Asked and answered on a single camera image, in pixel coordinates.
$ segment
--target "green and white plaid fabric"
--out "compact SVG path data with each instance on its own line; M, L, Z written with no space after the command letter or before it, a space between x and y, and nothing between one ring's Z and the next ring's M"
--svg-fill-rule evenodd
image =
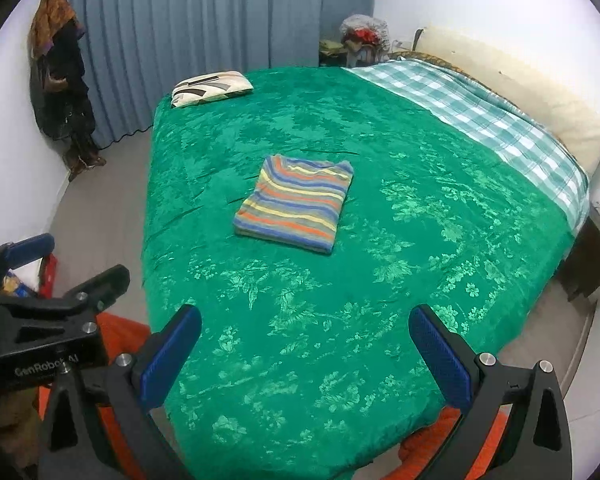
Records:
M419 59L346 69L422 106L492 149L544 192L578 231L589 212L585 171L544 126L478 82Z

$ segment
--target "bed headboard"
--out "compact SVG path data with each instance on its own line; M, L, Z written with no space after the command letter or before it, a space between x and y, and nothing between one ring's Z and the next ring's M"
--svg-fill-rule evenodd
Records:
M419 29L413 49L444 59L543 124L591 176L600 162L600 117L564 86L480 41L444 28Z

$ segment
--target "wall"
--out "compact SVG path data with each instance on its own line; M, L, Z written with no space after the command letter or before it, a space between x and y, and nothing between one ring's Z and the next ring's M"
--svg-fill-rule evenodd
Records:
M509 52L563 83L600 114L600 14L589 0L375 0L392 38L411 43L417 28L450 28ZM600 169L592 183L600 203ZM600 301L565 399L574 480L600 462Z
M21 0L0 29L0 242L47 230L66 187L29 100L27 33L39 1Z

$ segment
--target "floor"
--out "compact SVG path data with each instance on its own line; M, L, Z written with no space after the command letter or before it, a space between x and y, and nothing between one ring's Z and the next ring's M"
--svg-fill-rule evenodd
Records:
M125 137L102 155L107 165L80 175L68 187L51 227L59 259L57 296L115 264L131 273L127 293L109 312L147 322L140 251L144 224L147 167L151 131ZM540 359L552 362L563 394L582 354L592 319L586 300L567 301L551 280L528 316L522 334L499 354L504 364L531 367ZM164 413L158 426L173 442ZM378 479L399 465L395 448L358 470L355 480Z

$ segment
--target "green bedspread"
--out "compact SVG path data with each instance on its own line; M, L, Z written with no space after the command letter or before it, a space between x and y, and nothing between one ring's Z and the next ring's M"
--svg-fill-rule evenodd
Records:
M410 309L497 352L573 235L532 182L408 99L339 68L248 77L251 95L156 111L150 323L183 303L203 317L166 408L199 480L346 476L443 404ZM331 256L234 235L274 153L352 163Z

